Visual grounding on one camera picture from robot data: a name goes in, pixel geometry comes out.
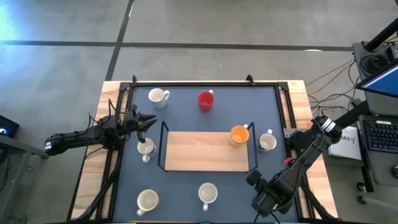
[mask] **red mug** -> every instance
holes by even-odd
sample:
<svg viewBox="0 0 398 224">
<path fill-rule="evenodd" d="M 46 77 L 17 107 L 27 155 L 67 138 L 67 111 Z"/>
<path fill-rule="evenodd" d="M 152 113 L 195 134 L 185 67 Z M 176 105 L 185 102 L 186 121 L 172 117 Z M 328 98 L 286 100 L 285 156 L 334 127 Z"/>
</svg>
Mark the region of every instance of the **red mug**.
<svg viewBox="0 0 398 224">
<path fill-rule="evenodd" d="M 214 104 L 213 90 L 204 91 L 198 95 L 198 105 L 203 112 L 211 110 Z"/>
</svg>

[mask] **orange mug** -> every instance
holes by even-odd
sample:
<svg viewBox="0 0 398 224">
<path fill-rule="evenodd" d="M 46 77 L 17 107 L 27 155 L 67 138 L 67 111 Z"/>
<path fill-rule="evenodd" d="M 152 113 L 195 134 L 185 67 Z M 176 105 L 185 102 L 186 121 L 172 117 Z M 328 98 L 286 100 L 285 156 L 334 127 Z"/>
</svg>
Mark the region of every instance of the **orange mug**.
<svg viewBox="0 0 398 224">
<path fill-rule="evenodd" d="M 229 141 L 233 146 L 239 147 L 249 140 L 248 125 L 238 125 L 231 129 Z"/>
</svg>

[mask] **wooden cutting board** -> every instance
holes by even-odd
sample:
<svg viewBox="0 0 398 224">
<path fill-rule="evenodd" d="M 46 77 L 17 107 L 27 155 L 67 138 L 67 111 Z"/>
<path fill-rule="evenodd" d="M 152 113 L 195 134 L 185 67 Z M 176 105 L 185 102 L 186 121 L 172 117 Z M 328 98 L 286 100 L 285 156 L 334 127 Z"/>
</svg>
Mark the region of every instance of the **wooden cutting board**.
<svg viewBox="0 0 398 224">
<path fill-rule="evenodd" d="M 247 172 L 248 146 L 231 145 L 229 132 L 169 131 L 165 170 Z"/>
</svg>

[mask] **computer monitor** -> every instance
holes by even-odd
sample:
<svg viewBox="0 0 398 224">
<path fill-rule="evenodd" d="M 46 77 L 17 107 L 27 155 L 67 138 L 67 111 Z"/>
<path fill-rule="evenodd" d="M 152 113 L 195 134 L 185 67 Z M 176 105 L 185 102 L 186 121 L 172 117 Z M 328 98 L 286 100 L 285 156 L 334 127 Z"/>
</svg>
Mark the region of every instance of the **computer monitor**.
<svg viewBox="0 0 398 224">
<path fill-rule="evenodd" d="M 356 88 L 398 98 L 398 59 L 362 80 Z"/>
<path fill-rule="evenodd" d="M 0 134 L 13 138 L 19 128 L 19 124 L 0 115 Z"/>
</svg>

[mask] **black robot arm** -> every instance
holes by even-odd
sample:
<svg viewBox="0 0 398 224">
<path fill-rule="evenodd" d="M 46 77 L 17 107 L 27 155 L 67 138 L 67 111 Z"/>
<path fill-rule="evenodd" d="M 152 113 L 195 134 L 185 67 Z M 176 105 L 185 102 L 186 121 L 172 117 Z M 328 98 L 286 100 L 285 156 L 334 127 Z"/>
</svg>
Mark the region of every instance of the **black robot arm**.
<svg viewBox="0 0 398 224">
<path fill-rule="evenodd" d="M 132 105 L 130 111 L 125 112 L 123 121 L 115 115 L 109 115 L 96 121 L 97 125 L 88 127 L 85 131 L 53 134 L 45 141 L 45 152 L 50 156 L 55 156 L 67 149 L 94 144 L 102 144 L 105 149 L 114 150 L 121 138 L 130 136 L 134 131 L 137 132 L 140 142 L 145 142 L 142 133 L 146 132 L 157 120 L 154 119 L 155 115 L 141 114 L 136 110 L 137 106 Z"/>
<path fill-rule="evenodd" d="M 316 161 L 320 154 L 332 144 L 337 143 L 341 137 L 342 128 L 326 116 L 319 116 L 312 120 L 311 129 L 306 132 L 296 131 L 288 139 L 287 147 L 300 151 L 300 156 L 286 169 L 266 181 L 261 178 L 258 170 L 252 171 L 247 182 L 257 191 L 252 201 L 252 207 L 262 216 L 279 211 L 287 213 L 301 185 L 301 180 L 306 171 Z M 316 200 L 315 205 L 322 211 L 322 218 L 333 218 L 325 209 L 320 208 Z"/>
</svg>

